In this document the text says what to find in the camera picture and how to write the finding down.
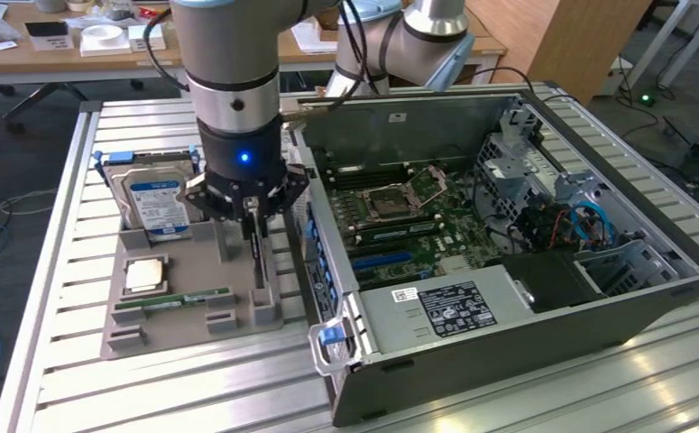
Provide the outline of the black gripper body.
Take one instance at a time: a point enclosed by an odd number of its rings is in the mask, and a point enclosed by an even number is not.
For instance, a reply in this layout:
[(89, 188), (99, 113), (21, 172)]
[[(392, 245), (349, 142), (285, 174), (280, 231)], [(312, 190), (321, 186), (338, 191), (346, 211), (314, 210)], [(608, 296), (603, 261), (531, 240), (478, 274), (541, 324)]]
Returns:
[(281, 117), (277, 115), (264, 126), (246, 133), (213, 129), (197, 123), (202, 154), (202, 176), (222, 176), (249, 186), (248, 198), (256, 198), (256, 180), (264, 168), (285, 164), (281, 157)]

